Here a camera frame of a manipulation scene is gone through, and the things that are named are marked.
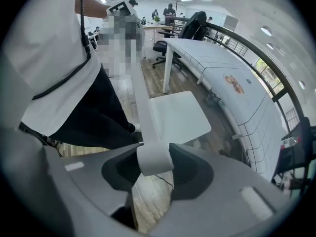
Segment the office chair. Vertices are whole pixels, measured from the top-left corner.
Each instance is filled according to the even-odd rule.
[[[158,32],[158,33],[163,34],[165,38],[169,38],[170,36],[178,36],[178,38],[180,39],[193,38],[194,40],[203,40],[206,34],[205,24],[206,24],[206,13],[204,11],[200,11],[200,12],[196,12],[190,18],[190,20],[185,24],[185,26],[182,28],[179,34],[174,33],[175,31],[177,31],[175,29],[172,29],[172,30],[163,29],[165,30],[165,32]],[[166,58],[164,56],[167,52],[167,43],[163,40],[159,40],[154,45],[153,50],[162,53],[162,56],[163,56],[163,57],[159,56],[156,59],[156,61],[158,61],[159,59],[161,59],[161,61],[153,63],[153,69],[155,69],[157,64],[166,62]],[[181,58],[181,56],[178,55],[177,53],[174,53],[172,64],[177,64],[181,68],[183,64],[181,63],[179,58]]]

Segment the sticker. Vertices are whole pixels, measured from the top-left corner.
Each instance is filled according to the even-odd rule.
[[[82,161],[79,161],[76,163],[71,163],[69,165],[66,165],[65,169],[69,172],[69,171],[73,171],[75,169],[82,168],[82,167],[84,167],[84,164]]]

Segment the blurred person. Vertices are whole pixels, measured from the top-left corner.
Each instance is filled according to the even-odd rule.
[[[134,8],[135,5],[138,5],[138,2],[136,2],[136,0],[129,0],[128,1],[130,3],[130,5]]]
[[[84,0],[84,15],[106,18],[108,7]],[[127,121],[89,43],[88,59],[76,16],[80,9],[80,0],[31,0],[11,25],[3,55],[35,95],[84,64],[60,87],[33,100],[22,122],[39,134],[76,146],[114,149],[137,143],[132,135],[136,128]]]
[[[172,4],[170,3],[170,4],[168,4],[168,8],[165,8],[164,10],[163,10],[163,15],[164,16],[174,16],[174,14],[175,14],[175,11],[174,11],[174,9],[172,8]]]
[[[156,16],[159,16],[157,9],[152,12],[152,18],[153,18],[153,20],[155,20],[155,17],[156,17]]]
[[[100,27],[97,26],[97,27],[95,28],[95,30],[93,31],[93,33],[99,33],[99,32],[100,32]],[[96,40],[96,41],[99,40],[99,35],[97,35],[97,36],[95,37],[95,40]]]

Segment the black cable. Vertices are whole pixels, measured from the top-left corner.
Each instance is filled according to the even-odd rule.
[[[67,77],[65,77],[64,79],[62,79],[60,82],[56,83],[55,85],[53,85],[51,88],[47,89],[46,91],[35,95],[32,100],[36,100],[39,99],[41,97],[44,97],[46,95],[48,95],[49,93],[51,93],[52,91],[54,91],[55,89],[59,88],[61,85],[63,85],[64,83],[66,83],[71,77],[73,77],[80,69],[82,69],[90,60],[91,58],[91,53],[90,53],[90,47],[89,47],[89,40],[88,40],[88,36],[85,35],[84,33],[84,9],[83,9],[83,0],[80,0],[80,31],[81,31],[81,42],[82,45],[85,49],[85,52],[87,54],[87,59],[80,64],[78,67],[76,67]]]
[[[159,179],[162,179],[164,180],[168,185],[170,185],[172,187],[172,189],[174,190],[174,187],[172,184],[170,184],[169,182],[167,182],[165,179],[163,179],[162,177],[158,176],[158,175],[155,175],[156,177],[158,177]]]

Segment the desk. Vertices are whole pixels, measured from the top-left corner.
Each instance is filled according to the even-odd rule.
[[[280,115],[264,87],[245,64],[219,45],[191,39],[163,40],[168,44],[163,92],[168,91],[175,51],[200,75],[197,83],[205,79],[231,111],[238,129],[235,138],[245,140],[251,168],[271,180],[283,130]]]
[[[167,28],[172,30],[172,26],[165,26],[165,25],[154,25],[154,24],[146,24],[143,26],[144,30],[153,30],[154,31],[154,44],[156,43],[156,30],[157,29],[162,29],[162,28]]]
[[[100,33],[100,32],[96,32],[96,33],[94,33],[93,35],[88,36],[89,39],[94,39],[96,51],[98,50],[99,45],[98,45],[98,42],[97,42],[97,40],[96,40],[95,37],[96,37],[97,35],[99,35],[99,33]]]
[[[160,139],[184,144],[211,131],[211,126],[190,91],[150,99]]]

